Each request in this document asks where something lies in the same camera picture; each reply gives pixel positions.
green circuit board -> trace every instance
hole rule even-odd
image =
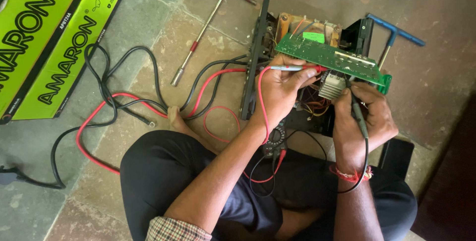
[[[287,33],[276,51],[385,86],[375,60]]]

concrete floor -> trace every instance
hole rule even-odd
[[[181,105],[203,66],[214,60],[246,54],[251,42],[260,7],[243,0],[226,0],[205,32],[180,85],[176,88],[169,85],[216,1],[123,0],[101,44],[110,52],[112,62],[135,45],[152,48],[159,65],[164,99],[169,105]],[[275,16],[281,11],[305,14],[344,27],[371,12],[427,41],[427,46],[420,48],[398,39],[384,66],[393,75],[388,98],[394,118],[402,137],[416,144],[406,181],[419,195],[474,87],[476,68],[471,63],[476,53],[476,28],[471,19],[474,1],[271,0],[269,11]],[[378,27],[374,29],[372,58],[379,58],[387,37],[388,32]],[[99,54],[93,62],[102,69],[103,58]],[[227,74],[218,88],[214,105],[227,106],[237,113],[242,86],[242,73]],[[151,62],[141,52],[131,56],[117,71],[110,87],[112,91],[126,90],[143,98],[157,98]],[[205,91],[204,98],[210,94],[211,87]],[[59,119],[14,121],[0,127],[0,164],[20,165],[31,177],[53,181],[49,162],[51,145],[61,132],[84,121],[100,101],[97,84],[86,71]],[[154,129],[167,128],[167,121],[150,110],[142,106],[133,109],[155,121]],[[110,116],[110,110],[105,110],[95,121],[105,121]],[[210,113],[207,126],[221,138],[231,139],[237,133],[233,120],[224,110],[216,110]],[[202,123],[202,119],[198,119],[189,125],[216,148],[223,149],[225,144],[207,135]],[[152,128],[120,112],[118,121],[108,128],[86,130],[83,141],[96,156],[118,166],[127,148],[150,130]],[[0,186],[0,240],[130,240],[119,177],[87,162],[75,147],[73,138],[73,135],[66,137],[57,153],[59,172],[68,186],[66,190],[23,183]],[[332,140],[320,138],[332,152]],[[299,145],[307,142],[305,136],[302,141],[297,136],[290,140],[290,147],[318,156],[311,146]],[[371,162],[376,164],[378,152],[371,157]],[[411,232],[406,239],[420,240]]]

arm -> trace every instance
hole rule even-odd
[[[270,65],[304,65],[302,60],[277,56]],[[315,69],[295,74],[268,70],[261,89],[269,127],[274,128],[292,109],[300,87],[316,81]],[[235,183],[266,137],[264,114],[257,108],[247,127],[175,199],[164,216],[181,220],[211,233]]]
[[[352,92],[368,106],[366,124],[369,151],[372,151],[396,136],[398,128],[383,94],[366,83],[353,83]],[[357,122],[351,116],[349,89],[342,91],[334,105],[336,120],[333,136],[337,167],[343,173],[360,172],[364,165],[365,142]],[[339,180],[339,191],[352,186],[352,183]],[[355,190],[337,196],[334,240],[383,240],[368,181],[362,181]]]

sticker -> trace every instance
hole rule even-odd
[[[312,41],[317,41],[319,43],[324,43],[324,34],[304,32],[304,33],[302,33],[302,37],[304,37],[305,39],[312,40]]]

orange wire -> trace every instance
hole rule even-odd
[[[301,26],[301,23],[304,21],[304,19],[301,20],[301,22],[297,25],[296,29],[294,29],[294,32],[293,32],[293,35],[294,33],[298,30],[299,26]]]

